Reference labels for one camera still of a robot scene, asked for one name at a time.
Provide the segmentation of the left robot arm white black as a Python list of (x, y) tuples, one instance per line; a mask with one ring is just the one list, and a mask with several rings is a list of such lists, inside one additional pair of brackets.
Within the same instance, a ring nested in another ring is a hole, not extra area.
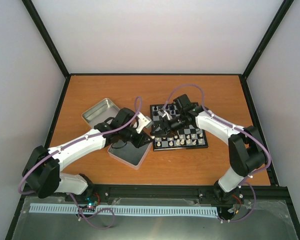
[(54, 193), (77, 195), (82, 201), (93, 198), (94, 187), (83, 173), (73, 175), (63, 170), (78, 159), (119, 141), (130, 142), (135, 148), (151, 143), (151, 137), (144, 131), (153, 124), (141, 112), (122, 108), (114, 117), (108, 117), (91, 130), (67, 143), (56, 147), (36, 147), (22, 172), (21, 184), (28, 184), (29, 194), (40, 199)]

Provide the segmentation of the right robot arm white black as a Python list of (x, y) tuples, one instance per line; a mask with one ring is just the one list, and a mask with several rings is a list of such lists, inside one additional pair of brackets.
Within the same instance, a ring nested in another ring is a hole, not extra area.
[(151, 108), (157, 115), (151, 135), (156, 138), (172, 138), (186, 127), (209, 132), (228, 146), (230, 167), (213, 186), (214, 199), (226, 203), (244, 181), (260, 172), (271, 162), (271, 156), (262, 143), (254, 126), (235, 125), (202, 105), (192, 103), (186, 94), (166, 104)]

